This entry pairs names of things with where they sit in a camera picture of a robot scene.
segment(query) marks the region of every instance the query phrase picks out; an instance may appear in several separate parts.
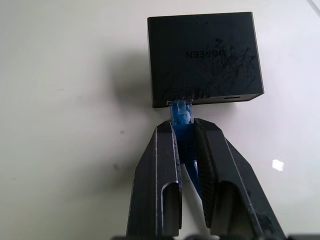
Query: black plastic device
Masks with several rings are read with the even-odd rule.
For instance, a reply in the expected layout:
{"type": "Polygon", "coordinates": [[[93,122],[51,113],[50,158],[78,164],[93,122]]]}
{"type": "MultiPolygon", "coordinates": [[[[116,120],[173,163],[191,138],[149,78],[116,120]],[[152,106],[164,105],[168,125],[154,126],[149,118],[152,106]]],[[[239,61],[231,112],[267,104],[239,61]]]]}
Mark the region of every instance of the black plastic device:
{"type": "Polygon", "coordinates": [[[242,102],[264,93],[252,12],[149,17],[152,106],[242,102]]]}

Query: white surface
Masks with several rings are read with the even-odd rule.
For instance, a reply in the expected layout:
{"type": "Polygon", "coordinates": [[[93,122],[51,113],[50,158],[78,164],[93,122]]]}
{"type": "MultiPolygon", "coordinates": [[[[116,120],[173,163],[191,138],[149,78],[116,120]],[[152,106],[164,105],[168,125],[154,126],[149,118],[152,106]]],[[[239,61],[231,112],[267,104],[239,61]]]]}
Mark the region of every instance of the white surface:
{"type": "MultiPolygon", "coordinates": [[[[134,167],[169,118],[151,108],[147,17],[243,11],[254,14],[265,94],[194,115],[251,163],[286,234],[320,232],[320,17],[311,5],[2,0],[0,239],[124,235],[134,167]]],[[[185,203],[180,236],[198,231],[185,203]]]]}

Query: blue cable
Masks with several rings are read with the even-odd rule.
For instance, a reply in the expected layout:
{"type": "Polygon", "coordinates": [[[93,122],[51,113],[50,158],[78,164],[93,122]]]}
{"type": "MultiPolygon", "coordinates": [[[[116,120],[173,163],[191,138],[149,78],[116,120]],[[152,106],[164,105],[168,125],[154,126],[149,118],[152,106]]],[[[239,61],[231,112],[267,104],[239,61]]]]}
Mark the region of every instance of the blue cable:
{"type": "Polygon", "coordinates": [[[191,102],[187,100],[174,101],[171,105],[171,120],[176,137],[180,163],[185,165],[188,175],[200,196],[194,118],[191,102]]]}

